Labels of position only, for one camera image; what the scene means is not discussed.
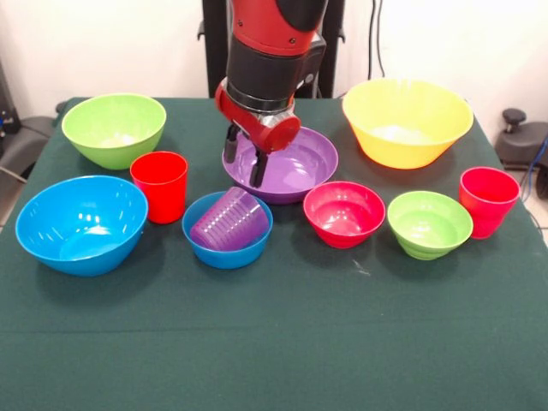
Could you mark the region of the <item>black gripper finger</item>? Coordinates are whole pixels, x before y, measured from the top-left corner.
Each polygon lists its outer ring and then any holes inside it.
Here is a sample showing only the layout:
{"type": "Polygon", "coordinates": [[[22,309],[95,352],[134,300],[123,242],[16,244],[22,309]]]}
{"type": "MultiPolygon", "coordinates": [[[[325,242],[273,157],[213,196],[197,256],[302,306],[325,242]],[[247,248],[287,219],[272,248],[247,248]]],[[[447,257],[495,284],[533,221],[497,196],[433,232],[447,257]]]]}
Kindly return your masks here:
{"type": "Polygon", "coordinates": [[[235,155],[238,147],[237,135],[240,132],[240,128],[232,123],[227,131],[225,145],[224,145],[224,161],[227,164],[232,164],[235,161],[235,155]]]}
{"type": "Polygon", "coordinates": [[[265,176],[265,169],[268,164],[268,154],[262,152],[260,149],[256,149],[256,162],[253,164],[251,173],[249,176],[250,186],[253,188],[260,188],[265,176]]]}

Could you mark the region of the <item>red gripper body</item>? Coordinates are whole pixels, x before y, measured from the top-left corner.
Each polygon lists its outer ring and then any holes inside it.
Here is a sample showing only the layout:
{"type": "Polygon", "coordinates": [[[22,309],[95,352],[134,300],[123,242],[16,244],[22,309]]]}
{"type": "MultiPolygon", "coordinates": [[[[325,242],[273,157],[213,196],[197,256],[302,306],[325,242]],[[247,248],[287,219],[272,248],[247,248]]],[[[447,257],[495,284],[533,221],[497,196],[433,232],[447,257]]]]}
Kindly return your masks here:
{"type": "Polygon", "coordinates": [[[295,99],[290,97],[284,108],[269,110],[269,102],[255,100],[259,108],[250,104],[253,99],[240,93],[227,78],[219,83],[215,103],[219,111],[262,152],[280,151],[287,147],[301,128],[301,120],[295,115],[295,99]]]}

